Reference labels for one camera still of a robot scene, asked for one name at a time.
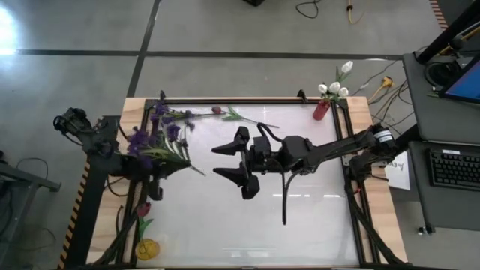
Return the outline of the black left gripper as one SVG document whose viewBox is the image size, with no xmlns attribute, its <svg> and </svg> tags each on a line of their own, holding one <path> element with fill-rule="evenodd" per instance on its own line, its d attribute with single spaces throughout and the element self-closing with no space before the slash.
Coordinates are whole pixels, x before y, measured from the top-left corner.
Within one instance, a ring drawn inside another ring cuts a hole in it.
<svg viewBox="0 0 480 270">
<path fill-rule="evenodd" d="M 151 162 L 138 159 L 128 159 L 123 162 L 123 176 L 128 180 L 137 180 L 146 176 L 150 176 L 153 172 Z M 148 196 L 153 201 L 161 201 L 163 199 L 163 189 L 160 186 L 160 180 L 154 179 L 147 185 Z"/>
</svg>

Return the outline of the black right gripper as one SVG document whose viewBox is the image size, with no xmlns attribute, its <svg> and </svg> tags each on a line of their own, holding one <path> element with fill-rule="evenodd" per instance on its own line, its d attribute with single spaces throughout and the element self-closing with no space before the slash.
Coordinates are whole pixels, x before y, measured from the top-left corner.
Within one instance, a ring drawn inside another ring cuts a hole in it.
<svg viewBox="0 0 480 270">
<path fill-rule="evenodd" d="M 258 178 L 251 173 L 284 173 L 284 168 L 276 159 L 276 154 L 270 150 L 261 150 L 256 146 L 251 146 L 247 150 L 247 144 L 250 140 L 249 130 L 241 126 L 235 133 L 232 142 L 213 148 L 211 151 L 219 155 L 235 156 L 237 152 L 242 154 L 242 163 L 245 168 L 214 168 L 213 172 L 241 188 L 243 200 L 253 199 L 260 191 Z"/>
</svg>

